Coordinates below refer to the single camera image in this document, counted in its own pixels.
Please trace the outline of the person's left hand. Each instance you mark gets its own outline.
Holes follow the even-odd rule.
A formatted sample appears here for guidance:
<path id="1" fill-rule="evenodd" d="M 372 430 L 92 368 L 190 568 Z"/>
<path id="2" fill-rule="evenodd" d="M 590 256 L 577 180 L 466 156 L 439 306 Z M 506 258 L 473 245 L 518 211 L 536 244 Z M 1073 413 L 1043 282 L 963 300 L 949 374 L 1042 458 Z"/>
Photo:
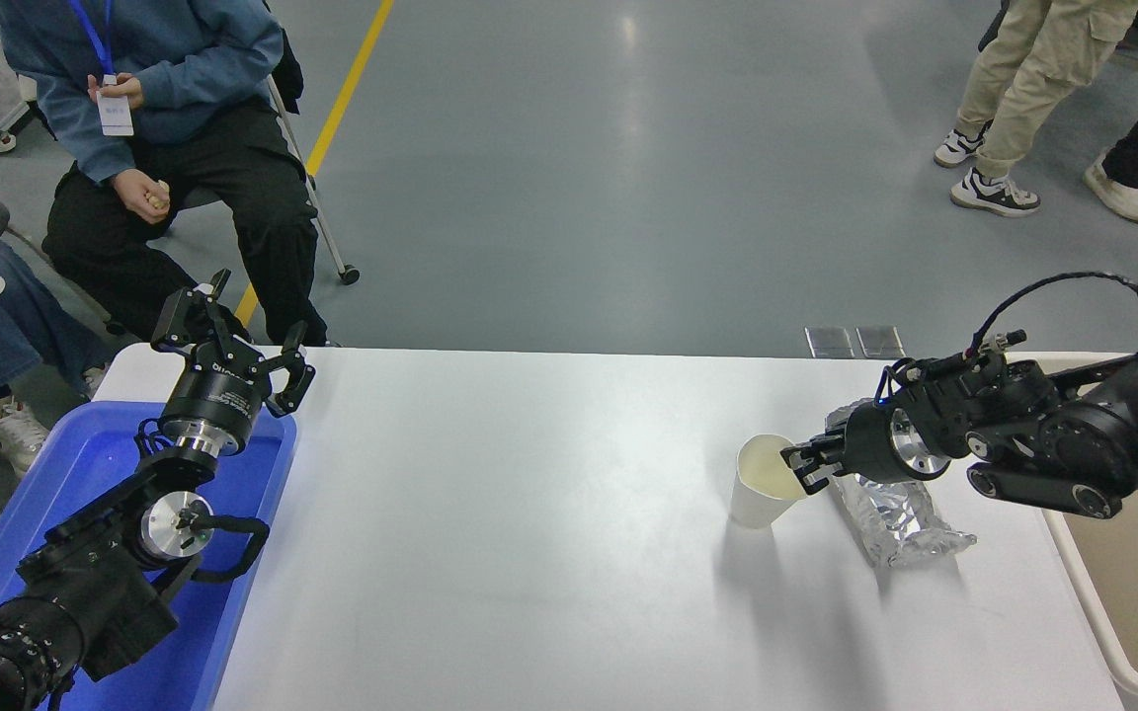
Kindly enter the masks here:
<path id="1" fill-rule="evenodd" d="M 99 77 L 86 76 L 86 90 L 91 101 L 99 104 L 101 99 L 126 99 L 131 110 L 139 110 L 145 105 L 143 85 L 139 77 L 122 72 L 115 76 L 112 84 L 100 84 Z"/>

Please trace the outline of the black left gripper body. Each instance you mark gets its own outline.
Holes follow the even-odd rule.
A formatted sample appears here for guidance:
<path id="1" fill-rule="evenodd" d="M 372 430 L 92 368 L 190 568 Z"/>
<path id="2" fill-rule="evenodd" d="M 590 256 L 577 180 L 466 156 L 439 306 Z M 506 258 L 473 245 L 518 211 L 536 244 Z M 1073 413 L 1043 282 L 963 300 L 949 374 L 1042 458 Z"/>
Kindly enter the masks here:
<path id="1" fill-rule="evenodd" d="M 185 355 L 162 411 L 162 435 L 178 445 L 245 445 L 267 395 L 256 355 L 222 363 L 215 355 Z"/>

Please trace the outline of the person's right hand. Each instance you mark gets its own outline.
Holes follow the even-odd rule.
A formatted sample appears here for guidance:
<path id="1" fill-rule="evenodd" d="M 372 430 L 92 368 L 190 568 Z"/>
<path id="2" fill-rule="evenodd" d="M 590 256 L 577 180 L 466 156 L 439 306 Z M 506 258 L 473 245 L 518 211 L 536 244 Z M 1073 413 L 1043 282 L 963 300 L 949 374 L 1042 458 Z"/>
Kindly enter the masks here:
<path id="1" fill-rule="evenodd" d="M 138 168 L 119 171 L 112 177 L 112 187 L 123 206 L 148 224 L 167 220 L 171 210 L 170 189 Z"/>

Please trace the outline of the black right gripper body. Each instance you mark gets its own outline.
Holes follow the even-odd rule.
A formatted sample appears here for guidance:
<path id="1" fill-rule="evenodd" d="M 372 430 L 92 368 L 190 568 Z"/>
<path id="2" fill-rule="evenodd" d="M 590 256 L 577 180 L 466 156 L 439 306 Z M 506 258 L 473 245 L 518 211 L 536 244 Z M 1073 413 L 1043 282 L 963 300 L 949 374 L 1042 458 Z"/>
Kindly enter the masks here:
<path id="1" fill-rule="evenodd" d="M 891 441 L 893 405 L 861 402 L 853 405 L 842 427 L 842 471 L 876 483 L 902 482 L 902 460 Z"/>

